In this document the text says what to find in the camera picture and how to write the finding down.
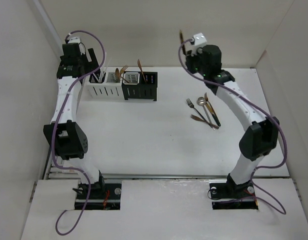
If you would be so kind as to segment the gold fork green handle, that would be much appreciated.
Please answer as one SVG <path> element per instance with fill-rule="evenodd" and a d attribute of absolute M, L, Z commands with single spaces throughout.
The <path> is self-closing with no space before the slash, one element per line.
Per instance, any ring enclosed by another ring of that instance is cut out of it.
<path fill-rule="evenodd" d="M 180 39 L 180 43 L 181 43 L 182 53 L 183 53 L 183 55 L 186 56 L 186 48 L 185 48 L 185 45 L 184 45 L 184 37 L 183 37 L 182 30 L 179 31 L 179 39 Z"/>

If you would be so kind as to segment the copper spoon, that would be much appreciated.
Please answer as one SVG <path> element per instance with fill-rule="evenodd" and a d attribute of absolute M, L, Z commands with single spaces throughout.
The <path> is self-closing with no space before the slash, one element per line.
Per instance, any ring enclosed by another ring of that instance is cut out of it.
<path fill-rule="evenodd" d="M 115 75 L 118 79 L 122 79 L 123 81 L 125 81 L 126 83 L 130 83 L 129 81 L 127 81 L 125 78 L 123 78 L 121 75 L 120 75 L 120 71 L 118 68 L 115 69 Z"/>

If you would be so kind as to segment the copper fork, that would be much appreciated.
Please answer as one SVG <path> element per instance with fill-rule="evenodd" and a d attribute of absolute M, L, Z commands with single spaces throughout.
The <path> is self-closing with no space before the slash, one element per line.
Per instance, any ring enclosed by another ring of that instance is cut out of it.
<path fill-rule="evenodd" d="M 201 119 L 201 118 L 198 117 L 198 116 L 195 116 L 195 115 L 192 114 L 190 117 L 191 117 L 193 120 L 195 120 L 195 121 L 203 122 L 203 123 L 209 125 L 211 128 L 219 129 L 219 126 L 214 125 L 214 124 L 212 124 L 212 123 L 210 123 L 210 122 L 208 122 L 208 121 L 206 121 L 206 120 L 203 120 L 203 119 Z"/>

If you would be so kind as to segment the clear chopstick two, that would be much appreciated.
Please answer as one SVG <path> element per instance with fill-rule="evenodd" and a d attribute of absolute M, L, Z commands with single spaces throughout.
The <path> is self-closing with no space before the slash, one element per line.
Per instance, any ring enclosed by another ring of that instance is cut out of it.
<path fill-rule="evenodd" d="M 105 67 L 102 67 L 102 68 L 101 68 L 101 71 L 100 71 L 100 77 L 99 77 L 100 83 L 103 83 L 103 82 L 104 82 L 105 73 L 106 73 L 106 68 L 105 68 Z"/>

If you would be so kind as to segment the gold fork dark handle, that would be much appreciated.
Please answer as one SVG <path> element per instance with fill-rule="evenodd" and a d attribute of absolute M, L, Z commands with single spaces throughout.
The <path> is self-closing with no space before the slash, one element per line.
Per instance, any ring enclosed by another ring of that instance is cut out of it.
<path fill-rule="evenodd" d="M 128 65 L 123 66 L 120 70 L 119 70 L 119 77 L 123 76 L 124 71 L 128 68 Z"/>

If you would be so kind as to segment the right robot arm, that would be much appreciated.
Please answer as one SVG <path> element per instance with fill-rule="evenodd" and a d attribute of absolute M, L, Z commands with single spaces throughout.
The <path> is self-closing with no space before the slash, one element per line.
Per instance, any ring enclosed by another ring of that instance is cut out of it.
<path fill-rule="evenodd" d="M 210 184 L 212 199 L 239 199 L 247 197 L 253 187 L 251 175 L 263 158 L 277 145 L 278 119 L 268 117 L 249 105 L 233 75 L 222 69 L 221 51 L 216 45 L 205 45 L 199 51 L 183 51 L 185 64 L 192 74 L 200 74 L 206 86 L 234 113 L 245 133 L 239 142 L 240 157 L 225 183 Z"/>

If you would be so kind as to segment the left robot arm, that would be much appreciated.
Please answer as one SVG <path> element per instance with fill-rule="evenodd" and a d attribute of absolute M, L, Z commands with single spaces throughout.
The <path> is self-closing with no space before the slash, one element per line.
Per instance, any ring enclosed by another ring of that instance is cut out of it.
<path fill-rule="evenodd" d="M 96 58 L 88 61 L 86 50 L 77 40 L 63 44 L 63 55 L 57 71 L 58 96 L 54 116 L 43 133 L 55 156 L 60 157 L 63 170 L 78 173 L 81 182 L 75 192 L 83 197 L 91 194 L 101 198 L 105 194 L 104 179 L 98 169 L 84 159 L 88 151 L 86 134 L 79 127 L 77 109 L 83 89 L 82 76 L 98 66 Z"/>

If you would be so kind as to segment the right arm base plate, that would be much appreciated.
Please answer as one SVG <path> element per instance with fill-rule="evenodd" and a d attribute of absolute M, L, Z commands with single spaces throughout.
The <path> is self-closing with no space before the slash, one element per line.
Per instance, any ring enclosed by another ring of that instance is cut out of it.
<path fill-rule="evenodd" d="M 210 182 L 208 192 L 213 210 L 258 210 L 255 190 L 250 182 L 239 187 L 226 182 Z"/>

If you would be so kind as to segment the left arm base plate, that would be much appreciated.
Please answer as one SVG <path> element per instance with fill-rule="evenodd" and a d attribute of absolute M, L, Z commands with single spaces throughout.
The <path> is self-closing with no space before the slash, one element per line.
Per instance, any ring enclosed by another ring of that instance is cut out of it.
<path fill-rule="evenodd" d="M 77 188 L 73 188 L 73 191 L 77 194 L 74 205 L 75 210 L 81 210 L 86 201 L 88 185 L 80 183 Z M 92 184 L 85 210 L 120 210 L 121 192 L 121 183 Z"/>

